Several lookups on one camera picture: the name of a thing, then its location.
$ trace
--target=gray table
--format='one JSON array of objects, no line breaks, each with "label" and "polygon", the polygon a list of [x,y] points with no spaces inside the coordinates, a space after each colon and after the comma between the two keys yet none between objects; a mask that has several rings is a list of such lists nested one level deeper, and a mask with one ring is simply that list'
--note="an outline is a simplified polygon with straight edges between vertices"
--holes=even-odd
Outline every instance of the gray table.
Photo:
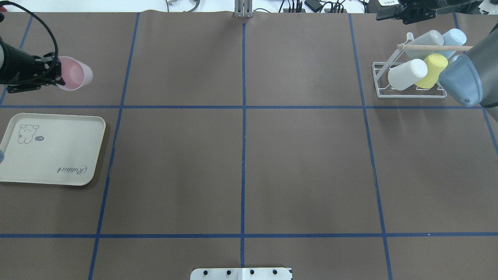
[{"label": "gray table", "polygon": [[[6,16],[6,42],[52,50],[35,20]],[[0,131],[21,112],[101,116],[108,129],[87,186],[0,185],[0,279],[240,266],[292,267],[297,280],[498,278],[498,125],[449,97],[380,100],[371,77],[408,31],[459,26],[473,45],[498,17],[39,16],[94,80],[4,93]]]}]

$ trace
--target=black power adapter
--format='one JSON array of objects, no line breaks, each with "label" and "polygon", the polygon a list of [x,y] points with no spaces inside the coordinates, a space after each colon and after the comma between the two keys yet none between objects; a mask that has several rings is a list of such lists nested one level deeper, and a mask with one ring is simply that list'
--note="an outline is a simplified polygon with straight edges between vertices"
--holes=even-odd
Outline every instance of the black power adapter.
[{"label": "black power adapter", "polygon": [[304,3],[314,12],[320,11],[323,7],[318,0],[306,0]]}]

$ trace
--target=white label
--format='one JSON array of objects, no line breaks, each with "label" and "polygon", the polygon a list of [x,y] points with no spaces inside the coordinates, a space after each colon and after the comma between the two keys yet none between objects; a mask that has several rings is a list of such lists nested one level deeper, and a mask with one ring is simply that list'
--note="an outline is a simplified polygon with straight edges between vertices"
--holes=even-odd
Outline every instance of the white label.
[{"label": "white label", "polygon": [[392,6],[399,4],[398,0],[379,0],[379,3],[381,6]]}]

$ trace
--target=white tray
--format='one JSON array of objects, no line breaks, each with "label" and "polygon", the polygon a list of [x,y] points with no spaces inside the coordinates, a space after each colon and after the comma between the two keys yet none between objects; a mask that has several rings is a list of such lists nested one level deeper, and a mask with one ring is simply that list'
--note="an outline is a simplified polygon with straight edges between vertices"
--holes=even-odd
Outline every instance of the white tray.
[{"label": "white tray", "polygon": [[0,181],[86,185],[94,176],[105,129],[100,117],[17,114],[0,144]]}]

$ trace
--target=cartoon bear print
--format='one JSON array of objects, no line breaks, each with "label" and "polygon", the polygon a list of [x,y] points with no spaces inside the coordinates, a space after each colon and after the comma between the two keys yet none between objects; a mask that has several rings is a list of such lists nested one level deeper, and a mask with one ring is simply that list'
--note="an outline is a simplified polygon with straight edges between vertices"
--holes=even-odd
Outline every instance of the cartoon bear print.
[{"label": "cartoon bear print", "polygon": [[40,126],[21,125],[21,129],[19,129],[19,144],[31,143],[38,128],[40,128]]}]

